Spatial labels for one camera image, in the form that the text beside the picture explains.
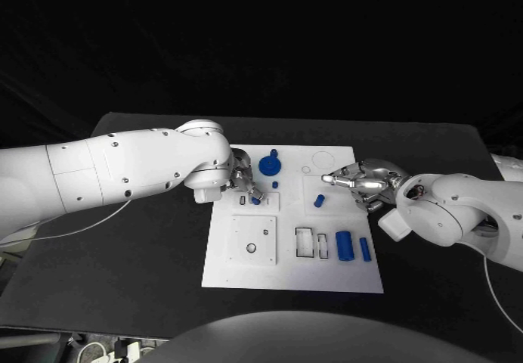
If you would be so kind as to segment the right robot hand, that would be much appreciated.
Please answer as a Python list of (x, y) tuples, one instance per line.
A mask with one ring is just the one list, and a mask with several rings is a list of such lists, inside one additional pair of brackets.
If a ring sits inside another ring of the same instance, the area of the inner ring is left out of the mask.
[(410, 177), (411, 175), (391, 162), (364, 159), (321, 175), (321, 181), (345, 188), (355, 206), (365, 213), (372, 213), (385, 204), (395, 204), (397, 190)]

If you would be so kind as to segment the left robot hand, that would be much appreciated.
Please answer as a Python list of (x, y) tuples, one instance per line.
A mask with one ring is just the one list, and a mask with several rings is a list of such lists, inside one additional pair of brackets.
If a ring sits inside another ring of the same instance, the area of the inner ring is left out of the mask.
[(250, 157), (241, 149), (230, 148), (227, 166), (230, 167), (227, 188), (246, 193), (249, 198), (262, 200), (263, 193), (256, 188), (256, 183), (251, 179)]

